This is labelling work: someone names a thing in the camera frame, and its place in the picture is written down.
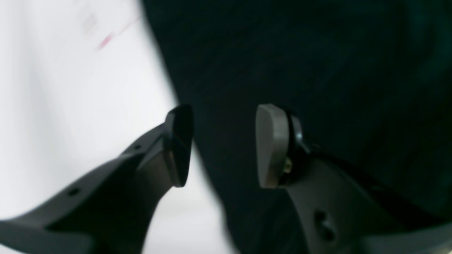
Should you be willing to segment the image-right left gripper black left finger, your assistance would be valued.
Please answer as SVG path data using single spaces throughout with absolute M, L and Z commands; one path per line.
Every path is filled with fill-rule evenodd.
M 26 254 L 140 254 L 160 199 L 187 181 L 188 105 L 24 215 L 2 220 L 1 244 Z

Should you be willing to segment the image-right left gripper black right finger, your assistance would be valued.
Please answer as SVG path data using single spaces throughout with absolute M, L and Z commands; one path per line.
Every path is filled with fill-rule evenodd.
M 334 157 L 299 119 L 268 103 L 255 117 L 258 180 L 283 188 L 310 254 L 450 254 L 451 223 Z

